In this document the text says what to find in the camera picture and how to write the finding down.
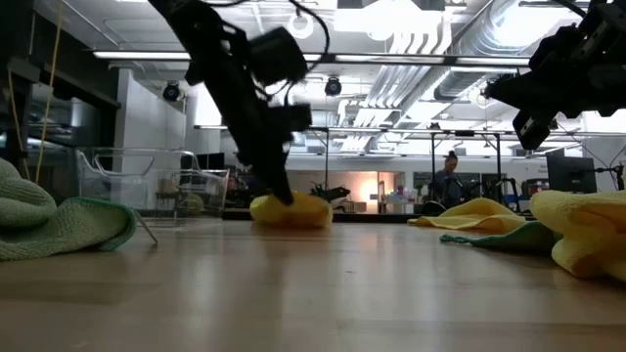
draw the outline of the ceiling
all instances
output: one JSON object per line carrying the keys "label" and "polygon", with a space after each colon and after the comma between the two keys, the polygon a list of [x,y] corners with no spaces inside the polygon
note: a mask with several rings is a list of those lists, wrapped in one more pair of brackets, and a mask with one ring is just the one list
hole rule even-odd
{"label": "ceiling", "polygon": [[[90,48],[95,50],[183,51],[183,48],[171,29],[157,11],[148,3],[137,2],[137,0],[135,2],[120,2],[117,0],[63,1],[66,4],[63,21],[64,29]],[[394,4],[400,4],[402,1],[410,0],[378,0],[378,2],[373,2],[373,4],[376,5],[382,1],[395,1]],[[498,1],[501,3],[505,1],[518,2],[518,0],[495,0],[495,2]],[[459,3],[463,3],[463,1],[449,0],[448,6]],[[465,24],[487,3],[488,0],[467,0],[467,7],[464,10],[446,12],[447,15],[442,15],[440,18],[441,23],[438,26],[436,25],[436,28],[422,28],[425,43],[422,43],[422,46],[416,46],[416,52],[432,54],[435,53],[439,45],[443,46],[440,48],[440,53],[444,53],[446,50],[448,50],[448,52],[457,50],[458,48],[455,47],[456,41],[453,42],[450,47],[443,45],[446,37],[444,21],[449,22],[449,33],[447,33],[447,35],[450,41],[451,38],[454,38]],[[52,22],[56,21],[59,0],[35,0],[35,4],[35,10],[38,13]],[[373,35],[372,32],[368,34],[366,31],[337,30],[343,25],[338,22],[339,17],[337,14],[339,14],[339,10],[337,9],[337,0],[305,0],[304,4],[314,9],[329,25],[331,52],[389,53],[398,50],[398,47],[396,46],[394,49],[394,46],[400,42],[400,40],[396,42],[398,37],[395,35],[385,40],[375,40],[372,37],[376,36]],[[533,40],[523,46],[525,48],[529,45],[528,49],[525,51],[519,50],[511,55],[528,55],[532,53],[534,45],[536,45],[537,41],[541,39],[542,36],[554,32],[556,28],[563,23],[576,20],[576,18],[567,11],[562,11],[561,9],[541,9],[541,11],[541,13],[535,11],[532,14],[556,17],[554,25],[547,26],[547,30],[541,28],[533,29],[537,25],[529,27],[530,20],[528,19],[528,15],[524,15],[520,20],[513,19],[509,21],[511,25],[506,29],[511,32],[510,36],[513,37],[516,36],[516,33],[523,31],[542,31],[537,34],[536,38],[533,38]],[[254,37],[273,27],[287,25],[290,17],[294,14],[294,9],[287,1],[268,0],[259,2],[250,1],[239,7],[220,8],[218,12],[224,20],[244,29],[248,37]],[[408,23],[419,22],[419,19],[408,18],[404,21],[408,21]],[[384,29],[384,26],[379,26],[378,31],[381,31],[381,28]],[[428,45],[428,38],[431,37],[432,33],[435,34],[435,38],[437,38],[436,34],[439,34],[438,41],[435,40],[437,45],[434,46],[433,44],[434,48],[428,48],[426,50],[425,46]],[[416,38],[418,38],[417,34],[413,37],[414,42],[417,41]],[[315,24],[313,33],[310,36],[304,39],[296,38],[296,41],[303,52],[321,52],[324,46],[324,35],[321,27]],[[401,51],[400,53],[409,53],[412,47],[413,44],[411,46],[407,45],[404,48],[404,52]],[[182,63],[113,64],[133,68],[135,76],[143,80],[144,85],[153,87],[164,87],[169,80],[182,80],[185,70],[187,69],[187,64]],[[385,68],[380,65],[319,65],[307,76],[307,80],[304,84],[292,90],[293,96],[291,100],[309,102],[312,104],[314,110],[338,113],[337,109],[342,100],[363,101],[368,98],[369,94],[374,92],[377,85],[378,89],[382,90],[385,94],[391,95],[396,90],[397,93],[399,93],[403,75],[409,74],[408,69],[407,71],[402,71],[399,68],[387,68],[387,70],[395,72],[395,80],[383,81],[382,78]],[[397,109],[401,110],[401,113],[391,114],[387,120],[388,123],[397,123],[398,115],[405,115],[408,114],[409,111],[414,111],[415,107],[412,110],[409,109],[411,107],[409,103],[413,104],[423,99],[424,88],[427,87],[428,80],[434,81],[439,77],[436,74],[437,71],[434,69],[430,71],[427,69],[424,71],[414,69],[411,71],[411,74],[415,74],[416,77],[418,73],[420,73],[423,78],[407,80],[406,97],[404,97],[403,103],[397,107]],[[339,77],[343,86],[341,96],[329,98],[324,94],[324,86],[329,76]],[[445,105],[445,109],[434,113],[433,116],[427,116],[426,119],[414,119],[412,116],[407,115],[405,119],[406,122],[401,125],[401,128],[424,127],[425,123],[429,121],[439,121],[440,123],[451,126],[451,128],[455,128],[456,125],[458,126],[457,128],[482,129],[485,128],[485,126],[487,128],[493,128],[493,126],[497,125],[498,129],[511,129],[511,120],[516,114],[515,110],[497,102],[490,103],[486,108],[484,102],[477,103],[476,99],[472,100],[466,96],[468,92],[477,91],[477,89],[479,89],[479,83],[481,83],[481,81],[473,82],[471,86],[464,90],[463,96],[460,96],[459,99],[455,101],[451,101],[451,104]],[[561,124],[566,129],[571,130],[580,127],[580,123],[577,120],[563,120]]]}

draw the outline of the microfiber cloth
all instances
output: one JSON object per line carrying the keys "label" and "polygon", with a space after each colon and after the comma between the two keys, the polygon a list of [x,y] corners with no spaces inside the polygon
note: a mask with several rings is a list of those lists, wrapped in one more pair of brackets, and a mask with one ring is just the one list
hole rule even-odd
{"label": "microfiber cloth", "polygon": [[563,234],[553,259],[580,278],[626,282],[626,192],[572,195],[544,191],[531,200],[535,218]]}
{"label": "microfiber cloth", "polygon": [[429,226],[449,230],[477,230],[492,235],[503,235],[526,222],[502,204],[476,198],[444,211],[437,217],[423,216],[409,220],[409,225]]}
{"label": "microfiber cloth", "polygon": [[562,239],[539,221],[529,221],[506,235],[465,237],[444,235],[441,242],[469,243],[474,246],[533,254],[550,255],[553,247]]}
{"label": "microfiber cloth", "polygon": [[135,223],[132,209],[108,201],[71,198],[57,207],[48,193],[0,158],[0,260],[88,247],[114,250],[133,236]]}

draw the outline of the yellow cloth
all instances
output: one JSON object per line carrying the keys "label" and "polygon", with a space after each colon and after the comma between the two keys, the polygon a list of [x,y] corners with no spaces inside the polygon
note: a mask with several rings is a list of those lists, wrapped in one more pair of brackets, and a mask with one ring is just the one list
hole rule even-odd
{"label": "yellow cloth", "polygon": [[502,204],[476,198],[444,211],[437,217],[423,216],[409,220],[409,225],[431,226],[450,230],[477,230],[494,235],[509,233],[525,223]]}
{"label": "yellow cloth", "polygon": [[252,219],[260,224],[282,228],[324,228],[333,222],[331,205],[315,196],[293,193],[293,204],[285,206],[274,196],[256,198],[250,205]]}
{"label": "yellow cloth", "polygon": [[580,278],[610,275],[626,282],[626,192],[572,195],[544,191],[531,200],[533,215],[563,234],[553,259]]}

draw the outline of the security camera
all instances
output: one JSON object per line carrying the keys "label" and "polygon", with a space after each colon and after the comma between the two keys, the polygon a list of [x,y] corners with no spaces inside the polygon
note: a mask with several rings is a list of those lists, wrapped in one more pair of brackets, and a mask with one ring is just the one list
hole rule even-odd
{"label": "security camera", "polygon": [[338,77],[329,77],[329,81],[326,83],[326,89],[324,89],[326,95],[329,97],[336,97],[341,94],[341,83],[339,83]]}
{"label": "security camera", "polygon": [[180,102],[185,97],[177,81],[167,82],[167,87],[163,89],[163,98],[170,103]]}

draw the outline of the computer screen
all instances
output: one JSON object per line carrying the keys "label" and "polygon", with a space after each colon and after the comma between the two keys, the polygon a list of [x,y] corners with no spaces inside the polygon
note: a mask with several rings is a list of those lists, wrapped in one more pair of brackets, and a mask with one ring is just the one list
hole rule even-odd
{"label": "computer screen", "polygon": [[546,156],[550,189],[591,194],[598,190],[594,160],[590,157]]}

